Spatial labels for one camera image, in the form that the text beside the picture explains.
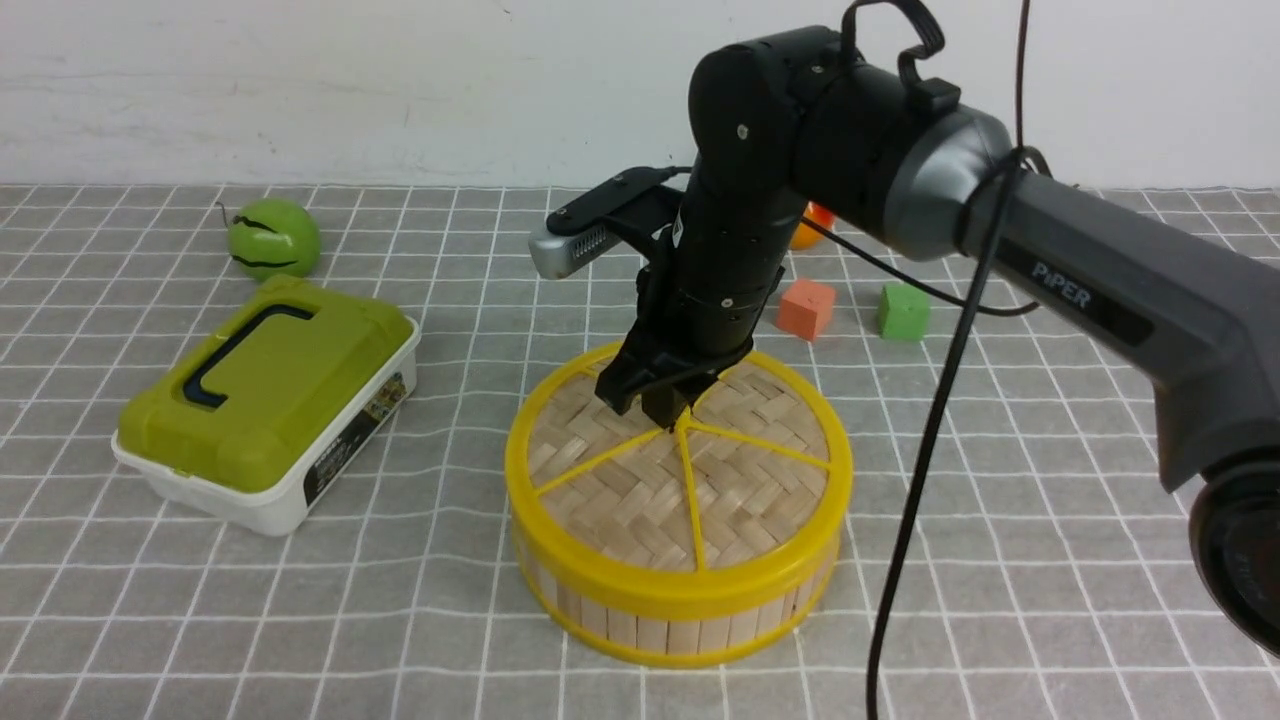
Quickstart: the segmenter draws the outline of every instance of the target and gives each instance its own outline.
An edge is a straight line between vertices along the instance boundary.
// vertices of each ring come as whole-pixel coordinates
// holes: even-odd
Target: green plastic box
[[[413,391],[419,337],[394,305],[273,277],[129,401],[113,450],[163,497],[288,534]]]
[[[929,296],[906,283],[890,283],[881,290],[876,313],[884,340],[924,340],[929,329]]]

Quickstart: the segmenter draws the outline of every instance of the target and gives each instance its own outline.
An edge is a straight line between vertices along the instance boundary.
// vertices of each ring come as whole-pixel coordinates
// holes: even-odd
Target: white box base
[[[279,537],[287,536],[296,530],[298,525],[306,520],[311,511],[311,507],[324,497],[324,493],[337,482],[342,474],[346,471],[347,465],[364,450],[365,445],[369,443],[369,438],[376,434],[383,425],[390,420],[399,406],[403,405],[404,398],[413,393],[417,387],[417,345],[421,341],[419,324],[410,318],[408,322],[413,325],[413,332],[410,340],[396,351],[394,355],[379,369],[360,388],[349,402],[342,409],[340,413],[333,419],[332,423],[324,429],[323,433],[316,438],[314,443],[303,452],[292,468],[284,474],[280,480],[273,486],[270,489],[265,489],[259,493],[242,493],[233,491],[230,488],[223,487],[216,483],[211,483],[202,478],[193,475],[183,475],[174,471],[173,469],[152,462],[145,457],[140,457],[125,451],[119,445],[118,433],[111,434],[111,451],[115,454],[116,460],[122,465],[133,468],[147,480],[151,489],[156,492],[160,497],[165,500],[193,507],[207,512],[228,523],[248,528],[250,530],[261,533],[264,536]],[[358,447],[351,448],[346,460],[342,461],[342,466],[333,471],[329,482],[324,483],[319,492],[312,498],[311,503],[307,503],[306,489],[303,487],[307,471],[311,470],[312,465],[325,454],[326,450],[338,439],[343,429],[356,418],[356,415],[364,410],[365,405],[369,404],[374,396],[381,389],[381,387],[390,380],[397,373],[401,375],[401,382],[404,384],[404,395],[396,404],[390,413],[387,414],[379,421],[378,427],[374,428],[372,433],[366,437]]]

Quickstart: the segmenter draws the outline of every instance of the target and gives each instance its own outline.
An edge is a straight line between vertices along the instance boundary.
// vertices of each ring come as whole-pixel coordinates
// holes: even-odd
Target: table surface
[[[221,200],[306,202],[316,281],[422,324],[420,386],[288,538],[163,502],[109,447],[124,402],[248,299]],[[1108,199],[1277,263],[1280,196]],[[563,190],[0,186],[0,707],[14,720],[863,717],[906,471],[959,313],[874,334],[886,277],[832,245],[827,333],[759,347],[813,379],[858,465],[819,609],[745,661],[641,670],[549,621],[512,561],[502,477],[525,393],[634,313],[614,251],[539,281],[525,232]],[[874,247],[865,238],[856,238]],[[887,258],[883,250],[876,249]],[[961,292],[972,264],[896,264]],[[987,302],[1019,301],[996,283]],[[982,318],[884,655],[882,715],[1276,717],[1280,664],[1215,609],[1156,480],[1151,388],[1048,311]]]

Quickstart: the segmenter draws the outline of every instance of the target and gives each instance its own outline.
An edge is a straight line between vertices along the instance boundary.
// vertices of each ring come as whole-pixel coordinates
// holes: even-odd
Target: box lid
[[[273,277],[129,401],[116,439],[182,475],[269,489],[412,332],[394,305]]]

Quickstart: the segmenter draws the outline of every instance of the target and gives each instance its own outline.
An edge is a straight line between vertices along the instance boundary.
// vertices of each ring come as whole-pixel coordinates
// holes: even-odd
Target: green cube
[[[924,340],[929,329],[929,296],[906,283],[886,284],[876,313],[884,340]]]

